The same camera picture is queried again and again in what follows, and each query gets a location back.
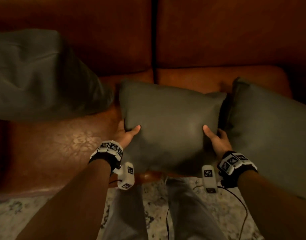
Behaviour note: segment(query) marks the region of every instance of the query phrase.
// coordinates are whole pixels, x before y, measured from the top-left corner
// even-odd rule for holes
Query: person's left arm
[[[113,140],[125,148],[139,130],[138,125],[125,132],[121,121]],[[96,239],[110,174],[107,161],[92,161],[33,216],[16,239]]]

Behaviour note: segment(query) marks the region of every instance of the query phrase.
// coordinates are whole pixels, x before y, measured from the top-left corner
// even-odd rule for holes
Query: sofa
[[[83,170],[122,118],[125,78],[230,93],[241,76],[306,104],[306,0],[0,0],[0,32],[24,28],[60,32],[116,100],[70,120],[0,121],[0,200],[55,194]]]

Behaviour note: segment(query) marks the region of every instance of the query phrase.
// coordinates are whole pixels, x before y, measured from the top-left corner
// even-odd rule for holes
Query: gray pants
[[[175,240],[226,240],[204,203],[183,179],[168,179],[168,203]],[[117,190],[103,240],[148,239],[141,186]]]

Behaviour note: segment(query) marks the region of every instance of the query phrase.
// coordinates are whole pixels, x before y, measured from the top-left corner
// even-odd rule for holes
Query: black cable
[[[114,180],[114,181],[112,181],[112,182],[109,182],[108,184],[112,184],[112,183],[115,183],[115,182],[117,182],[117,181],[120,181],[120,182],[122,182],[122,180]]]
[[[195,190],[197,187],[203,187],[203,185],[197,185],[197,186],[195,186],[192,190]],[[230,193],[231,193],[232,195],[234,195],[234,196],[236,197],[236,199],[238,199],[239,202],[241,202],[241,204],[244,206],[244,209],[245,209],[245,211],[246,211],[246,216],[245,216],[245,218],[244,218],[244,221],[243,221],[243,224],[242,224],[242,228],[241,228],[241,232],[240,232],[240,237],[239,237],[239,239],[238,239],[238,240],[241,240],[243,228],[244,228],[246,219],[247,219],[247,217],[248,217],[248,215],[249,215],[249,213],[248,213],[248,211],[247,211],[247,208],[246,208],[246,206],[244,205],[244,203],[240,200],[240,198],[237,197],[233,192],[231,192],[231,191],[229,191],[228,189],[226,189],[226,188],[224,188],[224,187],[221,187],[221,186],[218,186],[218,188],[222,188],[222,189],[224,189],[224,190],[230,192]],[[168,240],[170,240],[169,224],[168,224],[168,222],[167,222],[167,215],[168,215],[168,214],[169,214],[169,209],[167,209],[167,214],[166,214],[166,229],[167,229],[167,237],[168,237]]]

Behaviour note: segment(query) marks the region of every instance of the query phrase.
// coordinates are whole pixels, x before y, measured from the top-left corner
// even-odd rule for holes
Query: wrist-worn device
[[[89,163],[97,159],[103,159],[111,166],[111,173],[117,174],[117,186],[122,190],[131,188],[135,183],[134,167],[130,162],[121,164],[123,148],[116,141],[103,141],[92,153]]]
[[[221,184],[224,188],[237,187],[237,180],[239,176],[247,170],[257,171],[257,167],[242,153],[234,151],[226,152],[222,161],[217,165],[219,169],[219,176],[223,177]],[[202,167],[203,186],[206,193],[217,193],[217,180],[215,170],[212,165],[204,165]]]

